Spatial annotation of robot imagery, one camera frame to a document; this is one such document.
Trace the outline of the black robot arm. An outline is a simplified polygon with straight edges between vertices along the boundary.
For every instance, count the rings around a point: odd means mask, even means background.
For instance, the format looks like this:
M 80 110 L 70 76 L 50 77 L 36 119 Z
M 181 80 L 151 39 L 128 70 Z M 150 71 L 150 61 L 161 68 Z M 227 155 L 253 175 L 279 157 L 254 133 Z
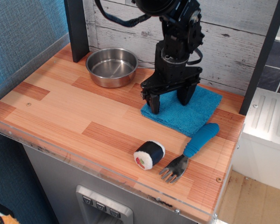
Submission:
M 153 114 L 160 109 L 160 95 L 176 91 L 182 105 L 189 103 L 200 82 L 202 68 L 189 61 L 203 43 L 201 9 L 196 0 L 137 0 L 137 7 L 148 16 L 159 17 L 164 39 L 156 44 L 154 73 L 141 83 L 142 97 Z

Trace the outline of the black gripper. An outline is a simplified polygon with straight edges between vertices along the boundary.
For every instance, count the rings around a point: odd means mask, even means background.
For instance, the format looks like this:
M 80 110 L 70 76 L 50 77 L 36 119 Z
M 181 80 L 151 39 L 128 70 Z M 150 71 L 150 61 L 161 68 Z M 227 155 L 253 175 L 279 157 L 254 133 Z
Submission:
M 141 83 L 141 96 L 147 100 L 153 114 L 160 110 L 160 95 L 177 90 L 177 98 L 182 105 L 191 100 L 200 82 L 201 67 L 186 66 L 186 63 L 172 64 L 161 56 L 155 58 L 155 71 Z

